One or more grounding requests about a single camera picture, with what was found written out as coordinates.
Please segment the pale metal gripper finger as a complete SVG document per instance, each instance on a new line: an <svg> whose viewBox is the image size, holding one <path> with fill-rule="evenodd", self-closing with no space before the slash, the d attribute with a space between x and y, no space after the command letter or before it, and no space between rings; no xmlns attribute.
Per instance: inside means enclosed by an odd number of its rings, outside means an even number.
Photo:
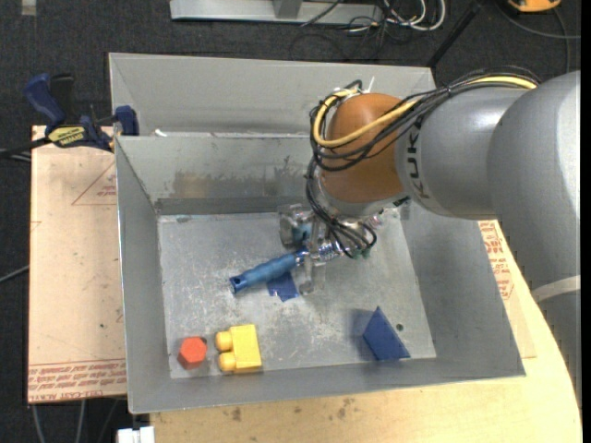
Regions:
<svg viewBox="0 0 591 443"><path fill-rule="evenodd" d="M302 245L308 239L307 212L301 204L282 205L278 209L279 235L284 246Z"/></svg>
<svg viewBox="0 0 591 443"><path fill-rule="evenodd" d="M316 247L311 249L303 261L304 279L299 285L301 294L311 294L321 289L324 284L324 261L321 258L320 250Z"/></svg>

